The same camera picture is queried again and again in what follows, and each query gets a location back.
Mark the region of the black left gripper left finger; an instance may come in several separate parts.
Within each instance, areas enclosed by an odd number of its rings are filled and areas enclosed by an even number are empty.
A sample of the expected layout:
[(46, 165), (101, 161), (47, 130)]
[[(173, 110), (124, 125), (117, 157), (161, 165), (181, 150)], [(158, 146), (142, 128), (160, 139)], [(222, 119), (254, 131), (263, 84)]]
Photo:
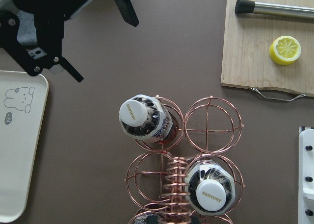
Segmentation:
[(7, 10), (0, 12), (0, 46), (30, 76), (39, 75), (43, 69), (51, 69), (55, 65), (64, 68), (77, 82), (83, 76), (62, 56), (62, 39), (64, 37), (64, 14), (56, 12), (48, 16), (34, 15), (37, 32), (38, 56), (32, 56), (17, 40), (20, 21)]

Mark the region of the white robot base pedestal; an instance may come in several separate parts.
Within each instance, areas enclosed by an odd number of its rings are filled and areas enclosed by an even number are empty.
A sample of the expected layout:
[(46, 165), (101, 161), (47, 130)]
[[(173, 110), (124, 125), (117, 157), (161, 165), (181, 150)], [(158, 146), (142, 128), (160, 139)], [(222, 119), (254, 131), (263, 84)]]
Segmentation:
[(298, 223), (314, 222), (314, 128), (299, 127)]

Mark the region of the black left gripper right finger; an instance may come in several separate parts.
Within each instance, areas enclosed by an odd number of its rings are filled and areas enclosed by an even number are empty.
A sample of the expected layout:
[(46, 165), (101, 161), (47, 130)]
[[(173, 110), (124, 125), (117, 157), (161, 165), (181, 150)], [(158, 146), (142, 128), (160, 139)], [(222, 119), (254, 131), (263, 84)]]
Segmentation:
[(118, 10), (123, 20), (126, 23), (134, 27), (137, 27), (139, 25), (139, 20), (133, 8), (131, 0), (114, 0), (114, 1), (118, 7)]

